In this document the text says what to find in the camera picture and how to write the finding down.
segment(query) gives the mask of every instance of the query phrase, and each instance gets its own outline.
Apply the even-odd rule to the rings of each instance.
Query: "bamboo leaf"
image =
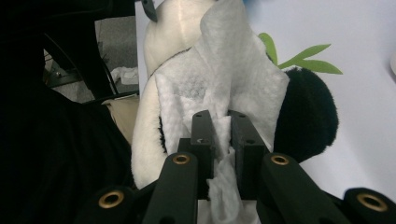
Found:
[[[309,69],[313,72],[339,74],[339,75],[343,74],[343,72],[341,72],[340,69],[338,69],[334,65],[318,60],[301,60],[297,62],[295,65]]]
[[[259,34],[259,38],[262,40],[265,47],[267,48],[267,54],[270,57],[271,61],[275,65],[277,65],[276,47],[273,38],[267,33]]]
[[[285,63],[282,63],[279,65],[280,69],[283,68],[287,68],[290,67],[292,65],[297,64],[297,62],[306,59],[308,57],[314,56],[320,52],[322,52],[323,50],[325,50],[326,48],[328,48],[331,44],[326,44],[326,45],[315,45],[312,46],[308,49],[305,49],[303,51],[301,51],[299,54],[297,54],[296,56],[292,57],[290,60],[288,60]]]

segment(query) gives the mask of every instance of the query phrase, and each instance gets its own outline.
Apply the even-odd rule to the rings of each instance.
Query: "panda plush toy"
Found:
[[[156,180],[178,139],[189,137],[191,116],[208,109],[219,151],[211,203],[199,203],[198,222],[257,223],[254,204],[233,201],[228,109],[247,114],[271,151],[301,162],[335,139],[332,95],[312,71],[271,62],[241,0],[165,0],[156,11],[146,31],[149,78],[134,126],[134,182],[141,189]]]

